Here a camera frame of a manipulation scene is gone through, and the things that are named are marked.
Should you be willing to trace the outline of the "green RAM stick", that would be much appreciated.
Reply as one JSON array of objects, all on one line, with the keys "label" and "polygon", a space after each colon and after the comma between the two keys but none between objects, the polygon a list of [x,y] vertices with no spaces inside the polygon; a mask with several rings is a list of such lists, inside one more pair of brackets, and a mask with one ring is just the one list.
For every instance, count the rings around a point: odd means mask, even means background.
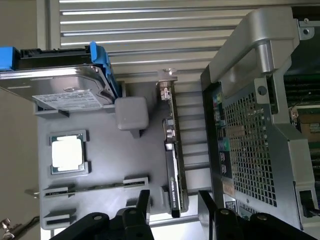
[{"label": "green RAM stick", "polygon": [[99,191],[99,190],[111,190],[118,188],[134,188],[134,187],[142,187],[146,185],[146,181],[134,181],[134,182],[123,182],[123,183],[112,183],[112,184],[104,184],[104,185],[95,185],[83,188],[68,188],[66,190],[56,190],[47,192],[44,194],[45,198],[53,198],[59,196],[69,196],[75,195],[77,193],[85,193],[91,191]]}]

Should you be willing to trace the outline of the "metal table clamp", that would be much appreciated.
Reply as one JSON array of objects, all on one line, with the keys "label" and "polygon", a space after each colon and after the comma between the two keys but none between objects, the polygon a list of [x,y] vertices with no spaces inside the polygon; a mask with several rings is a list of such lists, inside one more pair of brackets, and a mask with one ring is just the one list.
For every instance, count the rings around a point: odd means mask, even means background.
[{"label": "metal table clamp", "polygon": [[20,240],[28,231],[38,225],[40,217],[35,216],[25,224],[11,225],[9,218],[0,222],[0,229],[4,230],[3,236],[0,240]]}]

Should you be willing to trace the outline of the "silver green CPU chip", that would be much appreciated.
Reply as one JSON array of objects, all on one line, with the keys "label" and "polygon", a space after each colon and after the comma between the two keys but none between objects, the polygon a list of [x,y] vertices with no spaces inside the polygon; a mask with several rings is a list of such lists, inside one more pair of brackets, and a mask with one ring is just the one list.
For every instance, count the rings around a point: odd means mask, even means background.
[{"label": "silver green CPU chip", "polygon": [[51,174],[64,174],[85,170],[84,138],[82,134],[50,137]]}]

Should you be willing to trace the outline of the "open grey PC case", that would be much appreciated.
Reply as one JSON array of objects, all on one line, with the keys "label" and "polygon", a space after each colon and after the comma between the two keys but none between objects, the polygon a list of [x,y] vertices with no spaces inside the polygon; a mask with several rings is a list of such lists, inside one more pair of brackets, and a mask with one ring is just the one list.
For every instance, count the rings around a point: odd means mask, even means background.
[{"label": "open grey PC case", "polygon": [[200,80],[217,207],[320,240],[320,2],[251,11]]}]

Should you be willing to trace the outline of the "grey plastic parts rack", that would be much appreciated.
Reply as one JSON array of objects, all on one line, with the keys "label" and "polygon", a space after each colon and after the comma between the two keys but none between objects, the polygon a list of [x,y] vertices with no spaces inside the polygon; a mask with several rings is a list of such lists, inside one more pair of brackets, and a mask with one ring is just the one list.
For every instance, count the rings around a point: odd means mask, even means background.
[{"label": "grey plastic parts rack", "polygon": [[[106,110],[73,112],[68,117],[49,119],[39,117],[38,166],[40,196],[40,225],[44,230],[66,228],[93,212],[114,216],[140,193],[134,189],[102,189],[71,196],[45,197],[58,187],[91,187],[120,183],[124,180],[148,179],[152,214],[169,211],[166,154],[163,119],[169,109],[161,101],[155,82],[129,83],[126,90],[136,97],[145,97],[151,110],[149,127],[134,138],[129,131],[119,130],[116,115]],[[84,133],[88,173],[51,174],[52,150],[50,137],[58,134]]]}]

